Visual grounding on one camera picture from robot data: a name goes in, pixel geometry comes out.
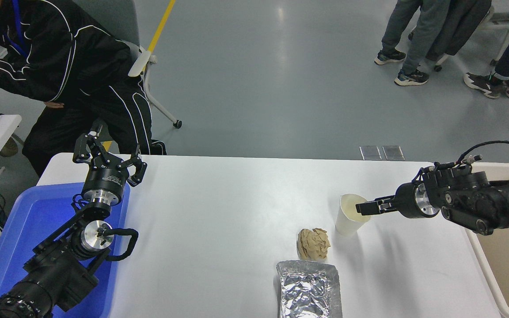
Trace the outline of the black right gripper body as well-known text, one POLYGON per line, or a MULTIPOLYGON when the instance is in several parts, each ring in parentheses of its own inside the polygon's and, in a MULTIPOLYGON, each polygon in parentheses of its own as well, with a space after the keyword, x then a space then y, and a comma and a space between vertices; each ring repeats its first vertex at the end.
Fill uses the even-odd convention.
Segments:
POLYGON ((421 211, 416 203, 416 185, 414 183, 404 183, 398 187, 395 193, 395 208, 408 219, 421 218, 421 211))

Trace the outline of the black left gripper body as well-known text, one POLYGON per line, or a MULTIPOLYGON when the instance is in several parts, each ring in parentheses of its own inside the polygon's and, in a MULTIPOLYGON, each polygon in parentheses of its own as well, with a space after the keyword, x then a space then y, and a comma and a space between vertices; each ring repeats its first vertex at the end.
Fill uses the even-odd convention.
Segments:
POLYGON ((87 163, 89 171, 82 187, 82 197, 95 199, 122 199, 126 181, 129 178, 127 168, 118 168, 117 165, 107 167, 104 165, 87 163))

